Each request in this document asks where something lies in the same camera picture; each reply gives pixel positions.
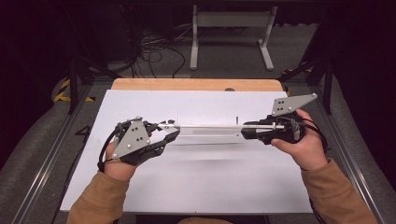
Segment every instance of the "hand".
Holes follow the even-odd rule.
[[[110,143],[106,149],[106,159],[111,159],[111,155],[114,152],[114,144]],[[137,166],[132,166],[125,162],[120,161],[120,159],[108,161],[105,163],[105,175],[111,176],[115,179],[122,181],[130,181],[134,175],[134,171]]]
[[[297,110],[297,114],[303,119],[312,120],[309,114],[303,110]],[[315,126],[306,120],[304,123]],[[318,169],[328,163],[319,134],[308,128],[305,128],[305,137],[296,144],[273,139],[271,145],[290,154],[294,161],[307,171]]]

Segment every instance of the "metal bar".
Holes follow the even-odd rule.
[[[40,196],[40,193],[50,176],[52,168],[55,165],[55,162],[57,161],[59,154],[61,153],[61,149],[64,144],[64,139],[67,136],[71,128],[71,125],[76,119],[78,111],[81,109],[81,106],[85,102],[84,99],[88,96],[90,89],[91,86],[83,86],[78,100],[79,104],[77,105],[75,111],[72,114],[69,114],[66,120],[64,121],[64,124],[58,136],[56,137],[55,142],[53,143],[51,149],[49,150],[49,154],[47,158],[44,160],[40,170],[35,175],[35,180],[33,181],[32,186],[27,192],[17,214],[15,215],[11,223],[19,223],[19,224],[25,223],[30,213],[32,212],[35,206],[35,202]]]
[[[198,27],[265,27],[270,17],[269,11],[263,12],[229,12],[198,11]]]
[[[298,66],[296,69],[294,69],[293,71],[287,73],[286,75],[283,75],[283,76],[279,77],[277,80],[280,81],[280,82],[287,81],[287,80],[291,79],[292,77],[295,77],[295,76],[299,75],[300,73],[302,73],[306,69],[317,65],[320,62],[320,60],[321,60],[320,58],[319,59],[315,59],[312,62],[305,63],[305,64],[303,64],[301,66]]]
[[[238,137],[239,134],[183,134],[183,135],[179,135],[177,138],[179,137]]]
[[[310,87],[310,90],[312,92],[320,92],[318,87]],[[323,100],[323,97],[321,94],[318,94],[318,98],[320,101]],[[322,104],[317,101],[319,110],[323,117],[325,118],[328,126],[330,127],[330,130],[332,132],[332,136],[334,137],[335,144],[338,150],[338,154],[340,156],[341,162],[346,168],[347,175],[349,176],[349,180],[352,183],[352,185],[355,187],[355,189],[358,191],[358,193],[361,195],[363,200],[367,203],[369,208],[373,211],[378,223],[387,223],[384,218],[382,218],[381,214],[379,213],[379,209],[376,206],[372,193],[367,185],[366,180],[364,179],[363,174],[361,173],[361,169],[359,168],[358,164],[355,162],[353,159],[352,155],[349,153],[347,146],[344,142],[344,139],[342,135],[340,134],[340,131],[337,128],[337,125],[332,118],[332,116],[327,114],[326,109]]]
[[[331,114],[330,101],[332,97],[332,63],[329,62],[325,79],[324,79],[324,92],[323,92],[323,105],[328,114]]]
[[[109,77],[112,78],[120,78],[121,76],[115,72],[110,71],[108,68],[103,67],[102,65],[100,65],[99,63],[95,63],[85,57],[82,57],[80,55],[77,55],[76,58],[80,59],[83,63],[92,66],[93,68],[95,68],[96,70],[100,71],[101,73],[108,75]]]
[[[268,130],[276,130],[276,129],[285,129],[283,125],[218,125],[218,124],[158,124],[158,127],[166,129],[166,128],[208,128],[208,129],[243,129],[243,128],[251,128],[251,129],[268,129]]]

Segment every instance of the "metal rod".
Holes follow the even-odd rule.
[[[183,134],[179,137],[239,137],[239,133],[236,134]]]
[[[209,128],[209,129],[243,129],[243,128],[251,128],[251,129],[268,129],[268,130],[276,130],[276,129],[285,129],[284,125],[217,125],[217,124],[158,124],[159,128]]]

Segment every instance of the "forearm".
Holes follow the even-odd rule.
[[[316,170],[302,171],[302,175],[309,197],[327,224],[376,223],[373,213],[333,160]]]
[[[98,172],[73,204],[67,223],[111,223],[122,215],[129,181]]]

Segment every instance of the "black cable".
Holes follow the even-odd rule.
[[[134,63],[132,64],[131,69],[132,69],[132,77],[134,77],[134,76],[140,77],[140,76],[137,74],[137,72],[136,72],[136,68],[134,67]]]
[[[151,53],[158,53],[158,54],[160,54],[160,59],[159,60],[157,60],[157,61],[152,61],[151,59],[150,59],[150,56],[151,56]],[[156,76],[155,76],[155,73],[154,73],[154,70],[152,69],[152,66],[151,66],[151,64],[152,63],[157,63],[157,62],[160,62],[162,59],[163,59],[163,55],[159,52],[159,51],[152,51],[149,55],[148,55],[148,67],[149,67],[149,70],[151,71],[151,74],[155,77],[155,78],[157,78]]]
[[[136,60],[136,63],[137,63],[137,66],[139,67],[140,76],[141,76],[141,77],[145,77],[145,76],[143,76],[143,74],[142,74],[142,68],[140,67],[139,61]]]
[[[320,128],[319,128],[319,126],[313,121],[313,120],[311,120],[311,119],[302,119],[302,120],[305,120],[305,121],[308,121],[308,122],[311,122],[320,132],[321,132],[321,130],[320,130]]]
[[[172,49],[172,48],[169,48],[169,47],[167,47],[167,49],[170,49],[170,50],[172,50],[172,51],[174,51],[174,52],[180,54],[181,57],[183,58],[183,63],[181,64],[181,66],[179,66],[178,69],[172,74],[172,78],[175,78],[175,74],[178,72],[178,70],[180,70],[180,69],[184,66],[184,63],[186,62],[186,58],[185,58],[184,55],[183,55],[182,53],[180,53],[178,50],[175,50],[175,49]]]
[[[99,171],[103,172],[105,170],[105,164],[103,162],[103,156],[105,155],[106,149],[108,144],[110,144],[111,139],[113,139],[114,135],[116,135],[116,133],[118,133],[120,130],[118,130],[117,128],[110,134],[110,136],[107,138],[107,140],[105,141],[105,144],[102,147],[102,150],[100,151],[99,154],[99,162],[98,162],[98,168]]]

